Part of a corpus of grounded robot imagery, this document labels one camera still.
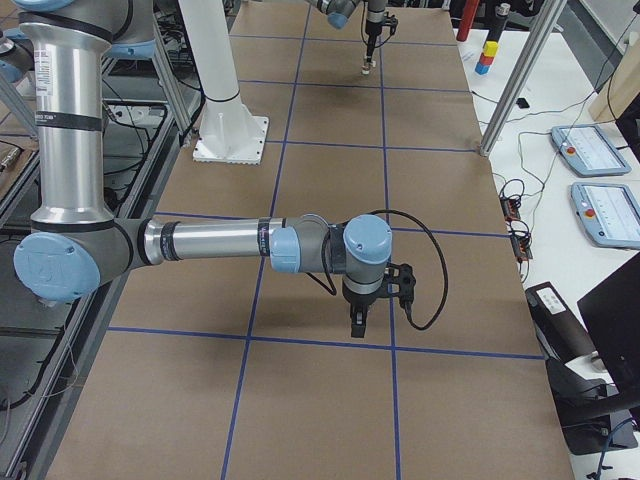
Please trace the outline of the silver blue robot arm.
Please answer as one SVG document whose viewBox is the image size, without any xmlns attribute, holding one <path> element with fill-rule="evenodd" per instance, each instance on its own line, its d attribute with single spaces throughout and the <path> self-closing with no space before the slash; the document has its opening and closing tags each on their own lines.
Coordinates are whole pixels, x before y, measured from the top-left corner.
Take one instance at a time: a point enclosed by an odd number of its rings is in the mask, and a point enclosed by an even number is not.
<svg viewBox="0 0 640 480">
<path fill-rule="evenodd" d="M 34 47 L 41 204 L 14 252 L 37 296 L 71 302 L 140 267 L 166 261 L 261 256 L 278 272 L 339 274 L 351 334 L 389 296 L 392 233 L 365 214 L 343 225 L 306 214 L 207 223 L 118 219 L 104 199 L 102 60 L 156 46 L 149 1 L 23 1 Z"/>
<path fill-rule="evenodd" d="M 325 15 L 328 23 L 335 29 L 342 29 L 354 13 L 360 1 L 353 0 L 307 0 L 307 3 Z M 370 69 L 375 66 L 374 51 L 383 26 L 388 20 L 394 20 L 387 13 L 387 2 L 383 0 L 365 1 L 363 7 L 364 34 L 366 45 L 363 67 Z"/>
</svg>

